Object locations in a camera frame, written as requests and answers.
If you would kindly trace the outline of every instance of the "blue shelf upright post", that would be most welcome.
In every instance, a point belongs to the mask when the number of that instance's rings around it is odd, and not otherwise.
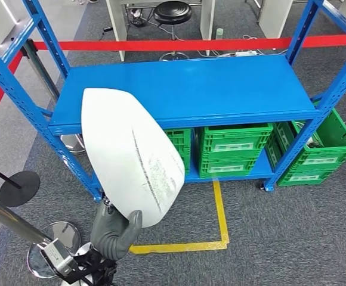
[[[68,75],[70,69],[67,59],[58,45],[55,35],[42,10],[38,0],[24,0],[29,13],[34,19],[33,25],[43,37],[45,42],[57,62],[64,77]],[[21,33],[20,37],[30,36],[30,32]],[[17,45],[10,45],[9,51],[5,55],[16,54],[24,41],[17,39]],[[43,117],[44,109],[36,106],[31,98],[13,75],[8,67],[8,62],[0,57],[0,87],[10,97],[30,123],[40,133],[48,145],[64,162],[72,173],[88,190],[94,200],[101,200],[100,184],[92,183],[92,180],[73,155],[69,152],[59,136],[52,135],[48,128],[48,122]]]
[[[293,36],[286,57],[290,64],[298,54],[301,44],[309,31],[318,9],[326,12],[335,23],[346,32],[346,18],[340,14],[327,0],[309,0],[303,12],[295,34]],[[287,149],[278,162],[274,170],[275,175],[266,180],[264,188],[273,191],[274,184],[279,180],[289,165],[311,137],[321,123],[322,123],[332,110],[346,92],[346,62],[340,72],[332,81],[326,91],[316,95],[319,103],[316,109],[319,111],[316,118],[307,120],[301,132]]]
[[[39,31],[43,41],[51,52],[51,55],[57,65],[61,74],[66,79],[70,71],[70,64],[62,49],[61,49],[57,37],[54,34],[52,28],[51,28],[50,23],[45,17],[41,4],[38,0],[23,0],[23,3],[31,17],[39,16],[39,22],[37,24],[38,31]]]

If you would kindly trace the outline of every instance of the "chrome stool base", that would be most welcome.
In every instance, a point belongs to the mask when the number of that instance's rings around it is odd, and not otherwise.
[[[189,60],[190,58],[183,52],[168,52],[160,57],[160,61]]]
[[[80,248],[80,233],[69,222],[54,222],[42,230],[42,233],[54,240],[58,238],[74,256]],[[32,244],[27,252],[27,268],[38,278],[54,278],[57,275],[45,262],[36,244]]]

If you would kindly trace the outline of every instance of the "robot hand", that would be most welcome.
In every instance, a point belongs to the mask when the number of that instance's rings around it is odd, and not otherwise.
[[[116,261],[125,256],[141,225],[141,210],[134,210],[127,219],[114,206],[101,201],[93,221],[91,243],[106,259]]]

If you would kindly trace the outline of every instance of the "power strip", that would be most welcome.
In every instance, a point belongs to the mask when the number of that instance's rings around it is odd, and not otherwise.
[[[256,51],[236,52],[234,57],[248,57],[250,55],[258,55]]]

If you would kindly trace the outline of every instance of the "desk leg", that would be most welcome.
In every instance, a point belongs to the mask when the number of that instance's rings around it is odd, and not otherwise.
[[[202,0],[201,7],[201,35],[203,40],[211,40],[215,0]]]
[[[266,38],[280,38],[293,0],[264,0],[259,26]]]
[[[113,33],[116,41],[127,40],[127,27],[119,0],[107,0]],[[121,61],[124,61],[125,51],[119,51]]]

